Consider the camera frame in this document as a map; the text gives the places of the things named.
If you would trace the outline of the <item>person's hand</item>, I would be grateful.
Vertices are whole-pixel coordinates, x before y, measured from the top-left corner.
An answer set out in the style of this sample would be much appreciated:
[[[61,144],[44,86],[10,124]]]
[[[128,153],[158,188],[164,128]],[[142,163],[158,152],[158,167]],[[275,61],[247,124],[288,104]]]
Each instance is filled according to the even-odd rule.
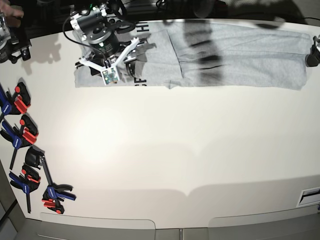
[[[24,12],[20,8],[12,7],[9,3],[0,1],[0,11],[6,17],[23,18]]]

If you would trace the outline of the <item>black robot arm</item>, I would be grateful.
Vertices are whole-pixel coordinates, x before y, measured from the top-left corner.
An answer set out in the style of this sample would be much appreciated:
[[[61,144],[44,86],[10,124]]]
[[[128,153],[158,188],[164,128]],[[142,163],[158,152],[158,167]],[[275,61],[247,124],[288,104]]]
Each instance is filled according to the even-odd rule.
[[[87,66],[98,72],[115,68],[122,62],[135,61],[131,54],[144,41],[135,37],[121,42],[118,35],[136,29],[137,24],[126,19],[127,9],[120,0],[100,0],[97,4],[73,12],[66,20],[70,23],[79,41],[76,44],[88,48],[76,63],[76,67]]]

